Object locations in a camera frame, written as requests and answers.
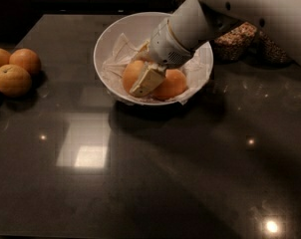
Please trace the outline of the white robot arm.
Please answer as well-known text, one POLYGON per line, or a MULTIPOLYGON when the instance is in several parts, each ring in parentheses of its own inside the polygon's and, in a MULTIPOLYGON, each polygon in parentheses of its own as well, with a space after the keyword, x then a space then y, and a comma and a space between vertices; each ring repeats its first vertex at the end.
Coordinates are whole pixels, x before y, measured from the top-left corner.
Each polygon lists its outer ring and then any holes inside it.
POLYGON ((200 46, 242 22, 259 28, 301 66, 301 0, 185 0, 136 54, 147 63, 130 93, 148 95, 162 83, 166 70, 183 66, 200 46))

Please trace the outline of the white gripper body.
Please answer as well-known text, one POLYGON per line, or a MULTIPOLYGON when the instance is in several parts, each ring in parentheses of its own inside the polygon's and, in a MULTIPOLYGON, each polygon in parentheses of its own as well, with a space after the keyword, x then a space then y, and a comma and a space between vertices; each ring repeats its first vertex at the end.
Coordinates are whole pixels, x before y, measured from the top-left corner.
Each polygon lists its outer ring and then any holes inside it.
POLYGON ((168 19, 164 18, 150 35, 149 57, 160 65, 175 69, 188 62, 192 58, 192 52, 178 42, 168 19))

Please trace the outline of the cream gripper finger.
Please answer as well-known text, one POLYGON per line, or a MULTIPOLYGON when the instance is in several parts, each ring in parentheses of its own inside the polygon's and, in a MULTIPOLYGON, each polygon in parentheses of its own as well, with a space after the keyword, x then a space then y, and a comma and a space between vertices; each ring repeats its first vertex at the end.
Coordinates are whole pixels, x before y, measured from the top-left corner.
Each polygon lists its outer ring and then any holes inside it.
POLYGON ((145 62, 138 79, 130 88, 130 94, 137 98, 149 95, 164 81, 165 71, 166 66, 145 62))
POLYGON ((149 41, 145 41, 138 52, 134 55, 134 60, 148 61, 149 56, 149 41))

